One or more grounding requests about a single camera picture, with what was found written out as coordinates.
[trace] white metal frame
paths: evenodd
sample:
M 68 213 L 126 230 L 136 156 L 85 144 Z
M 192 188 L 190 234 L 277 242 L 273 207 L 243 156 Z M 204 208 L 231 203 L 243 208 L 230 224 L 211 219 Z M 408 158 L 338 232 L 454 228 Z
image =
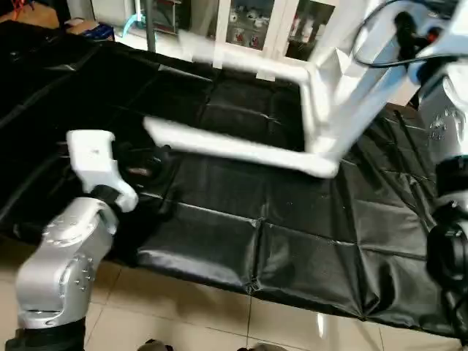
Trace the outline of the white metal frame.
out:
M 147 117 L 145 127 L 149 134 L 156 144 L 168 144 L 183 151 L 290 168 L 323 178 L 335 176 L 341 158 L 407 79 L 403 66 L 368 69 L 355 63 L 351 53 L 355 32 L 363 19 L 385 0 L 353 1 L 355 4 L 335 9 L 336 15 L 329 21 L 305 67 L 249 55 L 235 45 L 216 44 L 216 50 L 223 54 L 224 65 L 249 72 L 261 69 L 300 86 L 305 152 L 274 148 Z M 434 17 L 421 4 L 399 1 L 389 5 L 357 39 L 355 50 L 362 60 L 397 59 L 399 47 L 394 38 L 393 20 L 401 11 L 413 15 L 419 35 L 424 35 L 429 25 L 434 24 Z M 466 52 L 467 18 L 468 0 L 462 0 L 450 25 L 420 55 Z M 180 40 L 194 60 L 213 60 L 214 43 L 192 34 L 181 34 Z M 410 77 L 418 66 L 410 66 Z

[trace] black cable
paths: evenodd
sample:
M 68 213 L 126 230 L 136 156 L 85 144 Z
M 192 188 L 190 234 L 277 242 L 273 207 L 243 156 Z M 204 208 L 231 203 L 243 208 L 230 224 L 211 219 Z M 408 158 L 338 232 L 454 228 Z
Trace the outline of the black cable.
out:
M 414 64 L 415 62 L 427 61 L 430 59 L 468 58 L 468 54 L 466 53 L 436 53 L 434 55 L 415 57 L 415 58 L 409 58 L 406 60 L 391 61 L 391 62 L 365 62 L 365 61 L 362 61 L 360 58 L 358 58 L 355 52 L 355 46 L 356 46 L 356 42 L 358 41 L 359 34 L 361 34 L 362 30 L 369 24 L 369 22 L 372 19 L 374 19 L 376 15 L 380 13 L 380 11 L 382 11 L 388 5 L 394 4 L 398 1 L 406 1 L 406 2 L 412 2 L 414 4 L 421 4 L 430 10 L 435 10 L 435 11 L 438 10 L 435 7 L 431 6 L 431 4 L 427 0 L 390 0 L 390 1 L 380 4 L 371 12 L 369 16 L 367 16 L 367 18 L 358 27 L 354 40 L 352 41 L 352 47 L 351 47 L 351 54 L 352 54 L 354 61 L 356 61 L 361 66 L 368 67 L 368 68 L 391 68 L 391 67 L 397 67 L 397 66 L 402 66 L 406 64 Z

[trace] black tarp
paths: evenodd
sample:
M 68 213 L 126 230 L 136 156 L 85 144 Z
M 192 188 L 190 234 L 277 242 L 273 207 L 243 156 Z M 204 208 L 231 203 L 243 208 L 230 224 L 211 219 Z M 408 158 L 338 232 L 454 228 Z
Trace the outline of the black tarp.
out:
M 160 64 L 173 69 L 162 69 Z M 155 150 L 144 115 L 303 149 L 298 88 L 116 43 L 0 24 L 0 228 L 37 241 L 80 183 L 69 129 L 108 129 L 140 194 L 111 257 L 329 314 L 453 336 L 425 269 L 434 170 L 418 114 L 387 106 L 332 180 Z

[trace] bottle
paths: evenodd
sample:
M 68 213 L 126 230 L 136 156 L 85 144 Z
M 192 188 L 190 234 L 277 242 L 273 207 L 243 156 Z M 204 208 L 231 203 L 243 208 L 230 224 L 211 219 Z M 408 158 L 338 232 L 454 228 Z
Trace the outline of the bottle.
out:
M 292 22 L 290 37 L 295 37 L 296 33 L 298 32 L 299 23 L 301 19 L 299 18 L 298 14 L 295 14 L 294 21 Z
M 312 18 L 309 18 L 306 21 L 304 28 L 302 29 L 301 41 L 305 43 L 309 42 L 310 36 L 312 35 L 313 31 L 314 31 L 314 20 Z

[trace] cabinet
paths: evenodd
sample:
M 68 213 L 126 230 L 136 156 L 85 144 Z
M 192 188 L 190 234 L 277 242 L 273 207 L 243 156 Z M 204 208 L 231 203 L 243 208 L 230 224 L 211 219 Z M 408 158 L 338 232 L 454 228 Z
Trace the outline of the cabinet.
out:
M 219 0 L 216 42 L 236 45 L 253 55 L 271 58 L 289 0 Z M 215 51 L 214 66 L 222 67 Z
M 289 0 L 278 30 L 273 59 L 306 64 L 339 0 Z

